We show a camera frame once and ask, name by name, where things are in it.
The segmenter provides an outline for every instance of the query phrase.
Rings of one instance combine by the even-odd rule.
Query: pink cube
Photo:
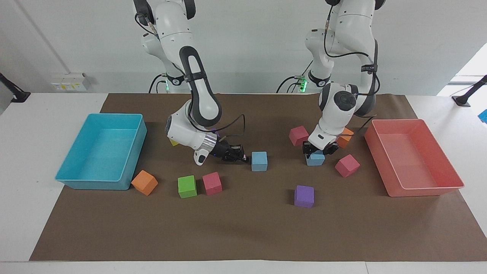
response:
[[[206,195],[213,195],[222,191],[222,182],[218,172],[203,176],[203,184],[205,185]]]
[[[304,141],[307,141],[309,137],[309,133],[306,131],[306,129],[303,126],[296,127],[291,129],[289,132],[289,139],[291,140],[291,143],[295,147],[301,146]]]
[[[360,164],[351,154],[343,157],[340,161],[338,161],[338,164],[335,166],[335,168],[344,178],[352,175],[355,171],[357,171],[359,167]]]

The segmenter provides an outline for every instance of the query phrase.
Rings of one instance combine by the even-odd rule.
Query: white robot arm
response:
[[[385,0],[326,0],[333,7],[325,29],[311,30],[306,47],[313,55],[313,64],[306,80],[307,90],[321,92],[319,107],[322,117],[303,144],[308,156],[316,150],[332,154],[338,149],[336,139],[352,115],[364,116],[375,107],[377,42],[372,35],[374,10]],[[362,63],[360,85],[329,82],[332,58],[358,55]]]
[[[222,108],[211,91],[200,56],[194,48],[193,33],[188,24],[196,13],[194,0],[166,0],[154,11],[146,0],[134,0],[134,5],[138,21],[153,31],[144,34],[142,45],[164,63],[171,84],[169,90],[191,91],[191,100],[168,118],[168,138],[191,147],[197,165],[202,165],[209,154],[226,161],[248,162],[240,145],[231,146],[205,128],[220,120]]]

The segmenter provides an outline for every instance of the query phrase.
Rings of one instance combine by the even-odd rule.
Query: white table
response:
[[[54,176],[86,115],[106,94],[32,94],[0,116],[0,274],[3,273],[487,273],[487,262],[28,262],[63,184]],[[487,128],[448,97],[408,96],[466,187],[487,232]]]

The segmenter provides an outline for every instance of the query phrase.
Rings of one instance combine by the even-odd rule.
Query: brown paper mat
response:
[[[308,167],[289,129],[312,131],[318,96],[218,95],[221,124],[247,116],[248,153],[267,151],[267,172],[250,165],[193,162],[192,150],[172,147],[166,118],[187,95],[110,94],[102,112],[142,113],[147,138],[136,173],[159,185],[150,196],[64,187],[31,260],[150,261],[266,259],[289,261],[486,261],[487,239],[458,191],[391,198],[363,138]],[[377,97],[377,118],[416,118],[404,96]],[[361,125],[355,119],[352,127]],[[238,133],[240,126],[231,128]],[[351,153],[361,168],[341,178],[334,165]],[[201,194],[201,177],[218,171],[224,191]],[[195,175],[199,195],[180,199],[177,178]],[[296,185],[315,188],[311,209],[292,205]]]

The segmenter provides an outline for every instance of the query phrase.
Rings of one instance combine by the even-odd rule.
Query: purple cube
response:
[[[309,186],[297,186],[294,191],[294,205],[311,208],[315,203],[315,189]]]

